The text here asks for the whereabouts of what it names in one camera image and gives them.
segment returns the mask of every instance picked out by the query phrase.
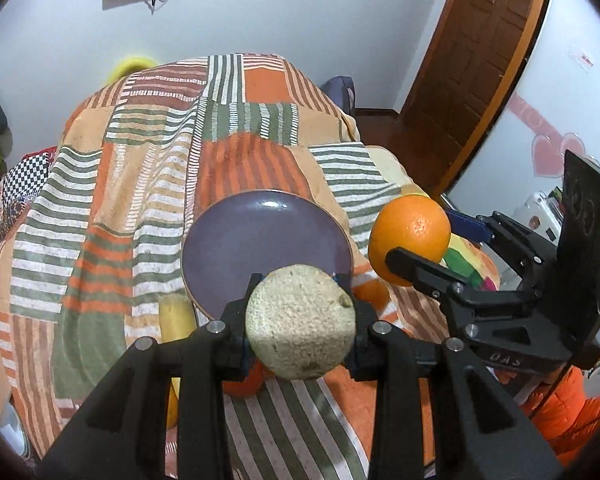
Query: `bed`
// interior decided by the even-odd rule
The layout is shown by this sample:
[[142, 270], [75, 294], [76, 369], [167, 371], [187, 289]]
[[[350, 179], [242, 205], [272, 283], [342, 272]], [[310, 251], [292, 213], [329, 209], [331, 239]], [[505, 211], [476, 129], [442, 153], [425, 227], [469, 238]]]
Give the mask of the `bed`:
[[[25, 158], [0, 183], [0, 349], [40, 456], [136, 338], [160, 340], [157, 298], [184, 291], [181, 245], [197, 216], [249, 189], [286, 190], [326, 209], [349, 234], [354, 292], [414, 337], [446, 337], [436, 301], [387, 285], [366, 260], [382, 206], [424, 192], [391, 153], [360, 143], [352, 117], [279, 56], [145, 70], [90, 96], [57, 149]], [[444, 263], [475, 286], [498, 285], [490, 259], [461, 238]], [[235, 477], [366, 478], [375, 390], [339, 367], [317, 381], [270, 378], [247, 399], [225, 396]], [[425, 384], [422, 396], [430, 462]], [[175, 454], [170, 430], [172, 476]]]

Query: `purple plate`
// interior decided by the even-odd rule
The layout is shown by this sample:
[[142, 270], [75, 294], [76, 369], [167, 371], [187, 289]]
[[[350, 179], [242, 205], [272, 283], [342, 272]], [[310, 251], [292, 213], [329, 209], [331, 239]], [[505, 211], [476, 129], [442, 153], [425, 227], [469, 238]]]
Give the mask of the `purple plate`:
[[247, 191], [213, 204], [182, 248], [191, 299], [208, 317], [244, 296], [251, 274], [307, 264], [328, 274], [352, 271], [349, 240], [320, 206], [275, 190]]

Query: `wall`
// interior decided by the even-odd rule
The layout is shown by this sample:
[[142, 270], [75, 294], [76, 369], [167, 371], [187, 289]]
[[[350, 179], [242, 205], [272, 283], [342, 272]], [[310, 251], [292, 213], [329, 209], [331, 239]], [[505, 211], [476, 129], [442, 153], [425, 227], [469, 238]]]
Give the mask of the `wall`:
[[416, 1], [420, 3], [420, 8], [417, 9], [418, 12], [414, 13], [416, 16], [414, 16], [411, 20], [411, 29], [413, 31], [411, 35], [413, 37], [417, 37], [419, 34], [420, 39], [418, 44], [413, 45], [413, 53], [405, 52], [407, 57], [411, 57], [411, 62], [409, 63], [407, 73], [405, 74], [404, 80], [400, 85], [400, 89], [398, 90], [398, 95], [394, 103], [394, 110], [398, 113], [400, 113], [400, 110], [402, 110], [402, 106], [407, 99], [407, 95], [409, 95], [411, 86], [413, 86], [413, 82], [418, 75], [418, 70], [420, 69], [420, 65], [422, 64], [424, 56], [427, 53], [429, 43], [431, 42], [433, 33], [436, 31], [440, 14], [442, 13], [442, 9], [446, 2], [446, 0], [432, 0], [429, 4], [430, 0]]
[[359, 107], [391, 108], [435, 0], [8, 0], [0, 102], [8, 164], [55, 144], [76, 105], [126, 56], [157, 62], [276, 52], [323, 83], [354, 78]]
[[[581, 53], [588, 70], [572, 57]], [[560, 176], [539, 176], [553, 170], [537, 145], [548, 149], [546, 137], [577, 147], [570, 133], [600, 163], [600, 16], [588, 0], [551, 0], [514, 96], [449, 199], [470, 215], [512, 215], [532, 193], [562, 185]]]

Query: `metal bolt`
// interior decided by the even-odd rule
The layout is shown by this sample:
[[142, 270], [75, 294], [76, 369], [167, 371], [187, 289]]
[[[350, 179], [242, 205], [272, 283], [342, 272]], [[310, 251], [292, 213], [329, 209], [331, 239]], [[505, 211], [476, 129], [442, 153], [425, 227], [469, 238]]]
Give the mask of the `metal bolt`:
[[460, 341], [457, 337], [450, 337], [445, 341], [445, 345], [452, 352], [459, 352], [464, 350], [464, 343]]
[[136, 339], [134, 345], [138, 350], [148, 350], [154, 344], [154, 340], [145, 335]]
[[213, 321], [209, 321], [206, 324], [206, 329], [209, 330], [212, 334], [219, 334], [226, 328], [224, 321], [220, 321], [219, 319], [215, 319]]
[[478, 326], [474, 323], [469, 323], [464, 327], [464, 333], [469, 337], [476, 337], [478, 335]]
[[371, 325], [371, 328], [374, 330], [374, 332], [384, 335], [391, 332], [391, 323], [386, 321], [376, 321], [373, 323], [373, 325]]

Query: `wooden door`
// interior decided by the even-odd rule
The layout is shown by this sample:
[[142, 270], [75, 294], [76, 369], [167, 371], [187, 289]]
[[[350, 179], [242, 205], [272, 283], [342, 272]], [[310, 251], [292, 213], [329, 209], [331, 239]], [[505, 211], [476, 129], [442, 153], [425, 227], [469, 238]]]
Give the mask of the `wooden door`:
[[412, 143], [433, 151], [437, 168], [432, 182], [424, 183], [430, 190], [440, 188], [493, 101], [519, 50], [533, 1], [447, 2], [446, 20], [400, 114], [405, 149]]

